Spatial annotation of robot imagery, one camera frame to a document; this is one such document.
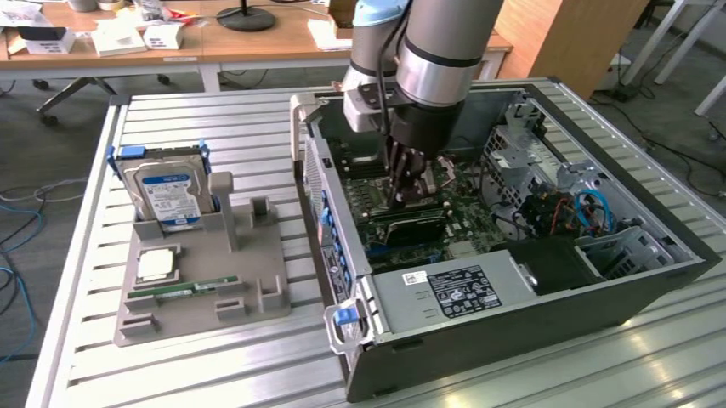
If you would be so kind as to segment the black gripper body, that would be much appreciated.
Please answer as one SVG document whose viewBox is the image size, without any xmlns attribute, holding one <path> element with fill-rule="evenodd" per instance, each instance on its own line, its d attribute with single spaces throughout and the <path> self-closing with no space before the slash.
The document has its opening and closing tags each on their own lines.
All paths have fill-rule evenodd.
<svg viewBox="0 0 726 408">
<path fill-rule="evenodd" d="M 391 138 L 425 158 L 433 158 L 449 142 L 459 118 L 459 105 L 443 108 L 412 104 L 393 108 Z"/>
</svg>

